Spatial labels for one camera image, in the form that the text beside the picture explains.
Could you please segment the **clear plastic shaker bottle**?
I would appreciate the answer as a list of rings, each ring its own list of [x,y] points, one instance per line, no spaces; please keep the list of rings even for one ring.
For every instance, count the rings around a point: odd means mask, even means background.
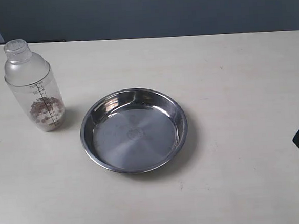
[[[66,111],[50,64],[21,39],[6,43],[4,52],[5,82],[24,113],[42,131],[56,130]]]

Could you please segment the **round stainless steel plate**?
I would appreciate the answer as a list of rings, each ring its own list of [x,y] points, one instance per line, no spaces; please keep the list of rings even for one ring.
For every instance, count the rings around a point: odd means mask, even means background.
[[[140,174],[172,160],[187,133],[186,114],[174,99],[148,88],[130,88],[108,94],[87,111],[80,140],[100,167]]]

